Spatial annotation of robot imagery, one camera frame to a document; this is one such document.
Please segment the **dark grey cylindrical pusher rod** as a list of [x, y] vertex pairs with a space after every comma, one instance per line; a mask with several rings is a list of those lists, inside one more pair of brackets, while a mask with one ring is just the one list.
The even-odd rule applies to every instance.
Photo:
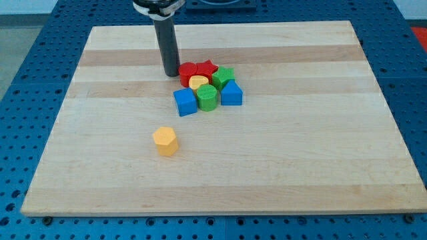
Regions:
[[168, 77], [176, 77], [179, 75], [180, 59], [173, 17], [154, 20], [153, 23], [164, 72]]

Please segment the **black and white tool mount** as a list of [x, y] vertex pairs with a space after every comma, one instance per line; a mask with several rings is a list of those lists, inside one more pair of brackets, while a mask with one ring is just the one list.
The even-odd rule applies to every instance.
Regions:
[[133, 8], [155, 21], [173, 17], [185, 5], [185, 0], [133, 0]]

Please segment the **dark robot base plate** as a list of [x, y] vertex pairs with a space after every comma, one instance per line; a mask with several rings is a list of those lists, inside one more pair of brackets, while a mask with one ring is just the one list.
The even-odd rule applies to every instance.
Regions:
[[257, 0], [187, 0], [188, 11], [254, 10]]

